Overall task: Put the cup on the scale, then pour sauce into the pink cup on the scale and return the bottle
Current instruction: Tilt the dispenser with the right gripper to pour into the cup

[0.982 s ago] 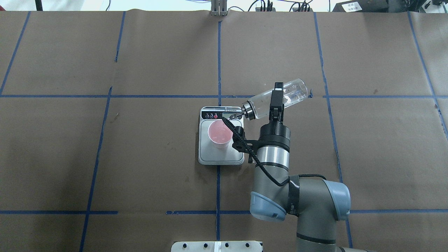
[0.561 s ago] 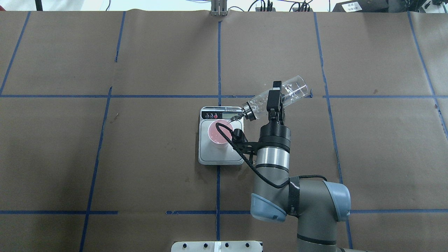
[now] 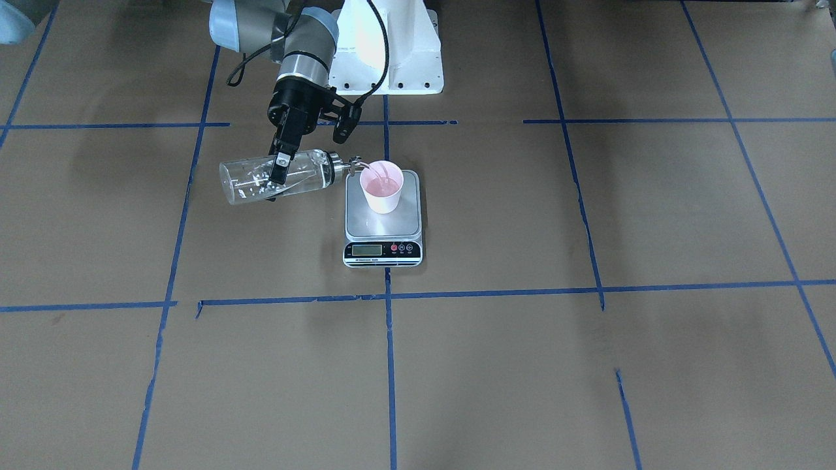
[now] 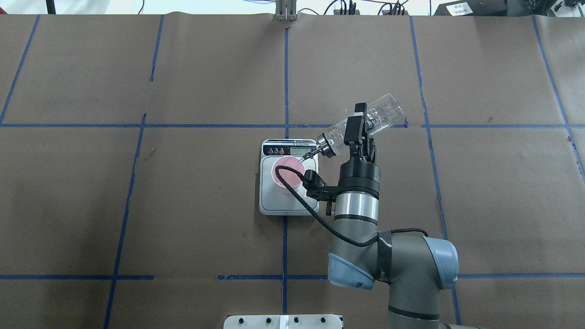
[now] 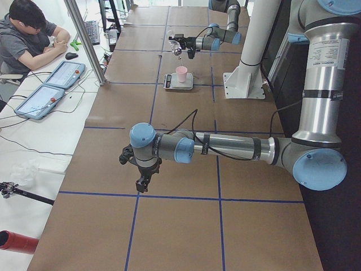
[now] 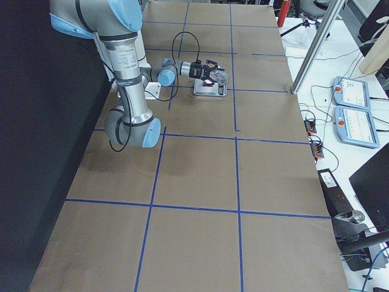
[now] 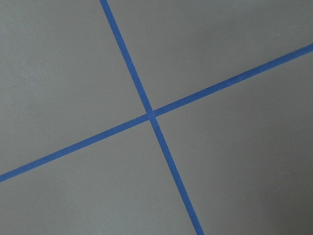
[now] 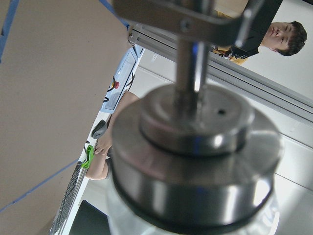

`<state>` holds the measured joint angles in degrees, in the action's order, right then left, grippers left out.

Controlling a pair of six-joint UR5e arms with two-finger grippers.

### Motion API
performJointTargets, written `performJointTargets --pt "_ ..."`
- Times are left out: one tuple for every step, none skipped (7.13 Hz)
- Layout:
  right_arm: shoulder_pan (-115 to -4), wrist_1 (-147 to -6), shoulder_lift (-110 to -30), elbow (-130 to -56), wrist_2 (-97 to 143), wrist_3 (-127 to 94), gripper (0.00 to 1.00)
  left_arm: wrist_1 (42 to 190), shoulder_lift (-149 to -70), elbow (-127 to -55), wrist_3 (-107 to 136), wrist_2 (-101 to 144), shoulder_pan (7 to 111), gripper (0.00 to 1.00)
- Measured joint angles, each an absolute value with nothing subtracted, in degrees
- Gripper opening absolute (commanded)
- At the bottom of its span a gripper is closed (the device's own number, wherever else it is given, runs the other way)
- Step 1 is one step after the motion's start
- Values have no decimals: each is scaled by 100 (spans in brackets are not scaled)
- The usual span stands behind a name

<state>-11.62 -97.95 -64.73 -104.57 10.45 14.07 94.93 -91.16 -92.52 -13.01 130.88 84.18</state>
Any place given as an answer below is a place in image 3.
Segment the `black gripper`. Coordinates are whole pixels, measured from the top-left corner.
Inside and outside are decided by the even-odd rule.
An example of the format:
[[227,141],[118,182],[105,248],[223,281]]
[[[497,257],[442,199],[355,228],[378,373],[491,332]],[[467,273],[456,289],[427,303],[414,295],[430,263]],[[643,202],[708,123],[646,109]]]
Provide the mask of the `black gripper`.
[[322,109],[329,107],[331,91],[302,77],[284,77],[275,83],[268,105],[268,120],[276,128],[268,152],[274,158],[268,181],[280,191],[268,198],[270,202],[289,188],[289,167],[298,152],[299,142],[284,142],[283,132],[300,137],[313,132]]

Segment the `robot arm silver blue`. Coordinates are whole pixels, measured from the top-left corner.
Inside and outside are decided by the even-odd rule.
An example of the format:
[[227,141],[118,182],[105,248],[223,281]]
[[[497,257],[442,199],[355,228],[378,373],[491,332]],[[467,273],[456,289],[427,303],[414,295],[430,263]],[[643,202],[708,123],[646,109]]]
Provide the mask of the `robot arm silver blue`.
[[21,44],[58,5],[59,1],[1,1],[1,44]]
[[331,104],[327,88],[336,52],[338,25],[330,13],[289,1],[214,1],[212,41],[241,54],[226,84],[242,83],[255,57],[269,54],[280,66],[268,105],[275,127],[266,157],[221,164],[219,174],[232,205],[273,199],[289,185],[302,137],[310,134]]

